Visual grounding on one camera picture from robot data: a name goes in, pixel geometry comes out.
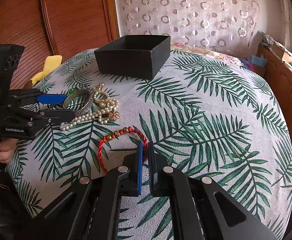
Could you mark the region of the left hand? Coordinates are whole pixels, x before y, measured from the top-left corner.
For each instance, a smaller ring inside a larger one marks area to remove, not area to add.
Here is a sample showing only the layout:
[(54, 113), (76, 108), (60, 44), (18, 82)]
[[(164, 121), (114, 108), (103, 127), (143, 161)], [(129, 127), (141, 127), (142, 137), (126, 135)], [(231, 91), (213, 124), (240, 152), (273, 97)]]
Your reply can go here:
[(5, 138), (0, 140), (0, 162), (9, 163), (17, 148), (18, 139)]

